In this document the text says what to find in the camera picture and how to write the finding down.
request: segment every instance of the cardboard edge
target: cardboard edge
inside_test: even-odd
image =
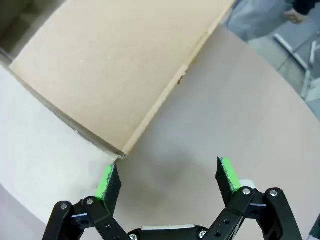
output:
[[[49,109],[54,115],[56,115],[61,121],[63,121],[66,125],[68,125],[71,129],[76,131],[80,137],[84,138],[97,148],[103,150],[109,155],[115,154],[120,159],[126,157],[126,154],[103,140],[101,137],[97,136],[89,129],[82,126],[80,123],[69,117],[66,113],[61,111],[58,107],[53,105],[50,101],[48,101],[45,97],[39,94],[36,90],[34,90],[31,86],[29,86],[23,79],[21,79],[13,70],[9,67],[4,67],[33,97],[35,97],[41,104],[43,104],[47,109]]]
[[[142,134],[147,129],[148,125],[151,123],[152,119],[155,117],[157,112],[159,111],[160,107],[163,105],[163,103],[168,98],[171,91],[174,89],[176,84],[180,81],[180,79],[186,74],[187,70],[189,69],[190,65],[193,63],[194,59],[199,54],[200,50],[203,48],[203,46],[206,44],[209,37],[212,35],[214,30],[219,25],[221,19],[225,16],[227,11],[231,8],[232,3],[227,6],[224,10],[221,11],[221,14],[218,16],[218,18],[213,22],[213,24],[209,27],[207,32],[204,33],[204,35],[199,39],[198,43],[196,44],[195,48],[189,55],[189,57],[186,59],[185,64],[183,64],[177,73],[173,76],[169,84],[165,87],[163,92],[160,94],[157,101],[155,101],[154,105],[151,107],[149,112],[146,114],[144,119],[141,121],[139,126],[136,128],[136,130],[133,132],[132,136],[129,138],[128,142],[124,145],[122,151],[126,154],[129,154],[130,151],[133,149],[135,144],[138,142],[139,138],[142,136]]]

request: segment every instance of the person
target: person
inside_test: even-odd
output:
[[[291,21],[302,23],[319,0],[236,0],[226,27],[243,41],[261,38]]]

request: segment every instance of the dark sleeve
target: dark sleeve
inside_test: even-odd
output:
[[[302,15],[308,15],[311,9],[315,8],[317,0],[295,0],[293,8]]]

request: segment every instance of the metal bolt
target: metal bolt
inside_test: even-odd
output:
[[[65,204],[65,203],[62,203],[62,204],[61,204],[61,209],[66,209],[67,207],[68,207],[67,204]]]
[[[243,189],[242,193],[243,193],[244,195],[249,195],[251,192],[250,192],[250,189],[249,189],[249,188],[245,188],[245,189]]]
[[[206,235],[207,231],[203,230],[199,233],[199,238],[202,239]]]
[[[94,203],[94,201],[92,200],[92,198],[89,198],[87,201],[86,201],[86,204],[88,204],[88,205],[91,205],[91,204],[93,204]]]
[[[130,234],[129,237],[131,238],[131,240],[138,240],[137,235]]]
[[[275,197],[275,196],[278,195],[278,193],[277,193],[276,190],[271,190],[271,191],[270,191],[270,194],[271,194],[272,197]]]

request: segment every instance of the human hand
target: human hand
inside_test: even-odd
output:
[[[297,12],[294,8],[292,8],[290,11],[286,11],[284,13],[284,16],[293,24],[300,24],[307,18],[306,15],[302,15],[301,13]]]

